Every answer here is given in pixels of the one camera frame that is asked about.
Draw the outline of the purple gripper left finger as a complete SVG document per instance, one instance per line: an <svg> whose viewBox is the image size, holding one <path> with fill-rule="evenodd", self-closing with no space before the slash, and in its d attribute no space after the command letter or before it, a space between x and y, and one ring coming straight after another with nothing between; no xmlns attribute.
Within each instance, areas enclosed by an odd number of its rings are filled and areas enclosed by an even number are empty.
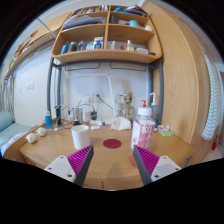
<svg viewBox="0 0 224 224"><path fill-rule="evenodd" d="M82 186L93 155L94 148L90 145L68 157L60 155L45 168L45 171Z"/></svg>

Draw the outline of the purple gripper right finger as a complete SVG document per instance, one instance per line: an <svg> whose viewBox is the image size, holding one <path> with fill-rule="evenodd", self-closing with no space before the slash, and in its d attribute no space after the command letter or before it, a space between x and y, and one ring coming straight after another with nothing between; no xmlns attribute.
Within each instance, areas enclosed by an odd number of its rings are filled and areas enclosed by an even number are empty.
<svg viewBox="0 0 224 224"><path fill-rule="evenodd" d="M133 155L143 182L148 185L181 170L168 156L157 156L139 146L134 146Z"/></svg>

